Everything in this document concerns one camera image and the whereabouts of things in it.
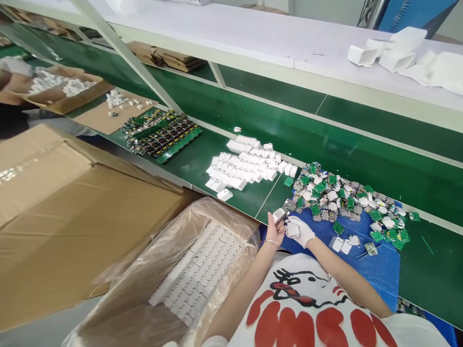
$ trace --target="white shelf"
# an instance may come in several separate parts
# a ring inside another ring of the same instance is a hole
[[[1,3],[93,27],[68,1],[0,0]],[[379,65],[347,61],[350,45],[389,33],[305,18],[210,4],[196,7],[148,1],[125,16],[104,0],[92,4],[125,41],[137,40],[337,96],[463,133],[463,96],[423,87]],[[420,52],[463,54],[463,46],[426,40]]]

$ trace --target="white glove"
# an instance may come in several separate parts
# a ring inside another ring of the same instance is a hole
[[[297,241],[302,247],[305,248],[306,243],[315,238],[315,233],[310,229],[310,227],[304,223],[299,217],[296,216],[289,216],[287,220],[285,220],[287,225],[285,226],[286,236],[290,239]],[[295,235],[294,232],[289,232],[293,230],[299,229],[299,234]]]
[[[0,60],[0,67],[11,73],[19,73],[32,77],[32,66],[21,58],[5,57]]]

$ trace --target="bracelet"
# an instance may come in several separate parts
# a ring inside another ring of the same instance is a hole
[[[278,243],[276,243],[275,241],[273,241],[273,240],[265,240],[264,243],[266,243],[266,242],[274,243],[274,244],[276,244],[276,246],[277,246],[278,248],[280,248],[280,245],[279,245]]]

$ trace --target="worker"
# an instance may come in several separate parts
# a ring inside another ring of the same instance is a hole
[[[96,133],[73,120],[37,108],[11,93],[30,84],[32,66],[17,57],[0,59],[0,141],[16,136],[38,124],[48,124],[73,136]]]
[[[371,285],[296,216],[292,237],[314,256],[280,252],[283,222],[268,213],[266,240],[214,316],[203,347],[442,347],[427,320],[392,314]]]

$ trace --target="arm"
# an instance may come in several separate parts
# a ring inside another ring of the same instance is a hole
[[[9,105],[21,105],[24,100],[10,91],[17,90],[18,87],[29,83],[30,77],[19,74],[10,73],[2,70],[0,73],[0,103]]]
[[[223,336],[228,341],[232,338],[240,325],[252,298],[256,295],[269,272],[273,256],[278,250],[278,245],[283,242],[285,232],[283,223],[280,222],[278,229],[273,222],[273,216],[269,215],[269,227],[266,240],[257,253],[256,258],[249,266],[246,274],[236,284],[235,288],[228,294],[222,306],[212,319],[211,325],[206,333],[204,341],[212,336]]]
[[[379,318],[392,315],[389,307],[367,280],[339,258],[318,237],[307,241],[305,247],[315,255],[325,271],[334,277],[352,300],[369,309]]]

